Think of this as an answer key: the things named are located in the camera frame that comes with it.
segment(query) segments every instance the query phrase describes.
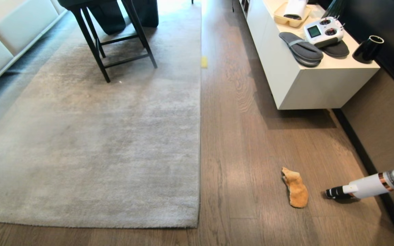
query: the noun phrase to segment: cordless vacuum cleaner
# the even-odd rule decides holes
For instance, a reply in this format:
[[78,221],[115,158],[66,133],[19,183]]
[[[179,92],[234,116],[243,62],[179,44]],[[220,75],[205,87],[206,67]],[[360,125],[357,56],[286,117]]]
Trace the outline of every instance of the cordless vacuum cleaner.
[[385,173],[377,173],[368,177],[351,181],[343,185],[326,190],[326,197],[330,199],[366,198],[389,193],[394,190],[394,169]]

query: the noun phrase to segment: white cabinet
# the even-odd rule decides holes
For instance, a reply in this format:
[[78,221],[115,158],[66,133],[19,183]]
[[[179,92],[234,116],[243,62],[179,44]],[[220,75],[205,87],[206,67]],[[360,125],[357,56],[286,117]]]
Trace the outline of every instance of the white cabinet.
[[346,58],[324,54],[317,67],[298,64],[279,34],[287,31],[302,37],[303,25],[320,19],[324,10],[313,6],[312,15],[305,23],[293,28],[277,24],[273,19],[272,10],[282,3],[283,0],[252,0],[247,16],[247,25],[277,108],[341,108],[380,67],[375,62],[363,64],[352,58],[358,43],[347,33],[343,40],[350,54]]
[[249,26],[250,34],[252,34],[257,50],[260,47],[265,25],[269,17],[270,13],[267,11],[263,0],[251,0],[247,14],[247,25]]

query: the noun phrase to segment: black chair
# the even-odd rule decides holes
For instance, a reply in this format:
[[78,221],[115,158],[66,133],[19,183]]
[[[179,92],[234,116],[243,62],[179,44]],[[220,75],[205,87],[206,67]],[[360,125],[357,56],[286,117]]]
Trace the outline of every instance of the black chair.
[[[133,1],[132,0],[122,0],[122,4],[124,5],[127,14],[130,18],[130,21],[133,23],[133,26],[136,30],[136,35],[120,38],[120,39],[114,39],[106,42],[101,42],[100,39],[98,38],[97,32],[95,31],[94,24],[92,23],[92,19],[89,15],[88,12],[88,7],[94,7],[102,3],[107,3],[107,2],[112,2],[116,0],[58,0],[59,3],[66,8],[67,10],[71,11],[75,19],[78,22],[78,25],[80,26],[81,32],[83,33],[83,36],[86,39],[86,42],[89,45],[89,48],[92,51],[92,54],[94,55],[95,60],[97,61],[98,66],[100,67],[101,72],[104,75],[104,78],[106,81],[109,83],[110,79],[109,76],[107,75],[106,68],[113,67],[116,65],[124,64],[127,62],[135,61],[137,59],[145,58],[150,56],[150,59],[152,60],[153,66],[157,68],[157,64],[155,61],[155,58],[153,57],[152,50],[150,49],[148,45],[147,38],[145,37],[144,30],[142,29],[141,23],[139,21],[138,15],[136,13],[135,7],[133,6]],[[94,36],[94,41],[92,41],[92,37],[89,34],[89,30],[86,27],[86,23],[83,20],[83,16],[81,15],[81,12],[83,12],[84,17],[86,18],[86,22],[88,23],[89,28],[91,29],[91,33]],[[144,48],[147,50],[147,54],[141,55],[141,56],[136,56],[133,58],[125,59],[119,62],[115,62],[112,64],[104,65],[103,62],[101,61],[100,54],[102,57],[106,57],[104,51],[103,51],[103,45],[108,45],[111,43],[115,42],[120,42],[128,39],[134,39],[138,38],[140,39],[142,45]]]

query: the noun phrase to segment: gray rug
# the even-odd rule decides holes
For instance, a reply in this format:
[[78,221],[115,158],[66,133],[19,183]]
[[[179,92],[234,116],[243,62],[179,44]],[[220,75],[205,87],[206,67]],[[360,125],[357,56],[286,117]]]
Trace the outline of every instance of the gray rug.
[[[145,29],[158,69],[113,67],[107,84],[68,13],[0,79],[0,222],[197,226],[200,3],[158,6]],[[145,53],[139,39],[105,52]]]

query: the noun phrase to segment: black mug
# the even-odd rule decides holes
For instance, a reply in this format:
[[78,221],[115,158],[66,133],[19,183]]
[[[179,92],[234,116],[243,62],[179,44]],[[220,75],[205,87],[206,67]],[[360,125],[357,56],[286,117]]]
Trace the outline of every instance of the black mug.
[[369,38],[363,41],[360,46],[352,54],[352,57],[361,63],[372,63],[372,60],[377,57],[384,44],[384,39],[378,36],[369,36]]

